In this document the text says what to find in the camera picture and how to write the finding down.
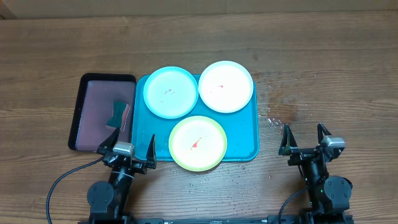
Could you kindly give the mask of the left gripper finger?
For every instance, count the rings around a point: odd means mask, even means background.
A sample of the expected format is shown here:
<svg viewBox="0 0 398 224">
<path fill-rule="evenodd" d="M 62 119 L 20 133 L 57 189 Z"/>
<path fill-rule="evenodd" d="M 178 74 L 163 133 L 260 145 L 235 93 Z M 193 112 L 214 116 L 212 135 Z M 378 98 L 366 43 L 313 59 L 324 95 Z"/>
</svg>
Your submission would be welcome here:
<svg viewBox="0 0 398 224">
<path fill-rule="evenodd" d="M 155 134 L 152 135 L 150 144 L 147 150 L 147 155 L 146 155 L 146 163 L 145 166 L 148 169 L 156 169 L 157 167 L 157 158 L 155 154 Z"/>
<path fill-rule="evenodd" d="M 114 145 L 117 143 L 118 141 L 118 137 L 119 137 L 119 133 L 120 133 L 120 128 L 116 128 L 112 134 L 106 138 L 97 148 L 96 153 L 97 154 L 101 154 L 101 155 L 105 155 L 107 152 L 112 151 Z"/>
</svg>

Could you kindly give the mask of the green and orange sponge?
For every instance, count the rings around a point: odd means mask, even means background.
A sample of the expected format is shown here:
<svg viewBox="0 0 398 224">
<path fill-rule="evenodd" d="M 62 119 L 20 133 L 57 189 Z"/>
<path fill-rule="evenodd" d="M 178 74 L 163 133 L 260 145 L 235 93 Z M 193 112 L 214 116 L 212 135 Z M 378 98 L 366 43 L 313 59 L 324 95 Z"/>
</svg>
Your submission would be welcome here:
<svg viewBox="0 0 398 224">
<path fill-rule="evenodd" d="M 119 128 L 121 131 L 124 131 L 127 117 L 130 112 L 131 106 L 122 101 L 114 101 L 113 102 L 113 114 L 108 119 L 106 125 L 111 128 Z"/>
</svg>

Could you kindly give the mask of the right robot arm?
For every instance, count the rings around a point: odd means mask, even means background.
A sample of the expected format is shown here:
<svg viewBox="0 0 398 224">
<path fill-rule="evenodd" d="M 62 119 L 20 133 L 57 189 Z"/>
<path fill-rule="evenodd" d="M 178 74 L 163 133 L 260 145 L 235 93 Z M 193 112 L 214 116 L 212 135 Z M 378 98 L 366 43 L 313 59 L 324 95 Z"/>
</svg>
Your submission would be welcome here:
<svg viewBox="0 0 398 224">
<path fill-rule="evenodd" d="M 345 149 L 341 137 L 332 136 L 323 124 L 317 125 L 318 144 L 300 149 L 289 125 L 284 126 L 280 156 L 289 156 L 289 166 L 297 166 L 305 181 L 305 188 L 290 196 L 281 206 L 278 223 L 353 223 L 346 216 L 353 185 L 345 177 L 329 174 L 326 164 L 338 158 Z M 303 208 L 295 216 L 283 216 L 286 205 L 303 192 L 308 193 L 310 207 Z"/>
</svg>

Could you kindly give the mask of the lime green plate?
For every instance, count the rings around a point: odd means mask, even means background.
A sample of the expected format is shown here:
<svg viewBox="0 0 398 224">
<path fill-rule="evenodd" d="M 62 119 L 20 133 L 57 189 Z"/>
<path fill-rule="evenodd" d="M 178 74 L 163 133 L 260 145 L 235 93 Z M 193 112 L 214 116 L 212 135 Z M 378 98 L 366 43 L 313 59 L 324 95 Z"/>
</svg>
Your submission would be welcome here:
<svg viewBox="0 0 398 224">
<path fill-rule="evenodd" d="M 216 167 L 224 158 L 228 140 L 224 129 L 206 116 L 190 116 L 175 125 L 169 136 L 174 162 L 192 172 Z"/>
</svg>

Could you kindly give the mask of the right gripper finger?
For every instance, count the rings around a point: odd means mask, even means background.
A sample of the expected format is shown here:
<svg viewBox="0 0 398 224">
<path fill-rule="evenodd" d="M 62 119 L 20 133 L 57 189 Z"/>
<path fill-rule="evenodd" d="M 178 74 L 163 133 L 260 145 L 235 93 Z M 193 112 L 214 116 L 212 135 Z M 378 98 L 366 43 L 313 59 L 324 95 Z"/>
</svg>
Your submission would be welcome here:
<svg viewBox="0 0 398 224">
<path fill-rule="evenodd" d="M 295 141 L 293 133 L 288 124 L 284 125 L 284 131 L 282 135 L 282 142 L 280 144 L 278 154 L 280 156 L 289 156 L 298 151 L 298 145 Z"/>
<path fill-rule="evenodd" d="M 325 136 L 330 136 L 331 132 L 329 132 L 329 130 L 327 130 L 327 128 L 324 126 L 323 123 L 319 123 L 317 125 L 317 137 L 318 137 L 318 143 L 320 144 L 321 141 L 323 140 L 323 138 Z"/>
</svg>

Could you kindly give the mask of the light blue plate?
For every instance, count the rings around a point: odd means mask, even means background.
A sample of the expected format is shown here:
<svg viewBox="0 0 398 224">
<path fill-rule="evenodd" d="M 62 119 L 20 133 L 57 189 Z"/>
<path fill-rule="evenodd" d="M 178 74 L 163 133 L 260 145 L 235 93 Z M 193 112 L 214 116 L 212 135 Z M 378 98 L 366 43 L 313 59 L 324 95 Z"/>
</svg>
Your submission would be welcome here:
<svg viewBox="0 0 398 224">
<path fill-rule="evenodd" d="M 144 102 L 156 116 L 176 119 L 188 114 L 198 100 L 198 83 L 181 67 L 162 67 L 149 75 Z"/>
</svg>

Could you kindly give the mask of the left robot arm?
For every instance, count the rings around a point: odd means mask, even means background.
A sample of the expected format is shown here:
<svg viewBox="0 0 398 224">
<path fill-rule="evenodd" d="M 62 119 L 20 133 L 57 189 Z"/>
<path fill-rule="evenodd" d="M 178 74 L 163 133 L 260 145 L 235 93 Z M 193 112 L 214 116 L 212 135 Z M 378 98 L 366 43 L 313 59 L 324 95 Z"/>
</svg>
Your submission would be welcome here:
<svg viewBox="0 0 398 224">
<path fill-rule="evenodd" d="M 103 157 L 101 162 L 112 168 L 107 181 L 95 182 L 88 190 L 87 201 L 90 205 L 89 223 L 137 223 L 133 216 L 125 211 L 131 185 L 136 174 L 147 174 L 155 169 L 155 137 L 150 139 L 146 160 L 137 159 L 134 146 L 118 140 L 120 129 L 104 140 L 97 149 Z"/>
</svg>

